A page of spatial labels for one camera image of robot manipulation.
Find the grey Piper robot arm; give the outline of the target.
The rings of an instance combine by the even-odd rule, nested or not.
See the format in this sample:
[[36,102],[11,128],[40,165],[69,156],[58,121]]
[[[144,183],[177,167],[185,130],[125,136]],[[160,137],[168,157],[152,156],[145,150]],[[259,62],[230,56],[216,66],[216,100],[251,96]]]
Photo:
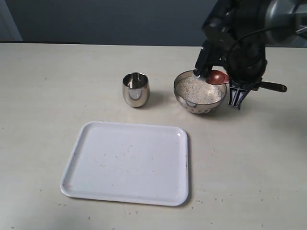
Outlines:
[[208,79],[214,66],[229,77],[228,104],[240,108],[250,91],[286,92],[281,84],[264,82],[266,47],[286,45],[307,36],[304,0],[219,0],[206,18],[205,41],[194,75]]

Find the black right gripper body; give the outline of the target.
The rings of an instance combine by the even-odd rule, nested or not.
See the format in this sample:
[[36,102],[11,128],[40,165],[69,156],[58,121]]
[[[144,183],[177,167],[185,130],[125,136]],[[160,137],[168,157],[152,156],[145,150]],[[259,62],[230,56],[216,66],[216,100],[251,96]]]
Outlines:
[[252,86],[264,74],[266,11],[265,0],[219,0],[206,18],[205,40],[220,49],[219,66],[231,81]]

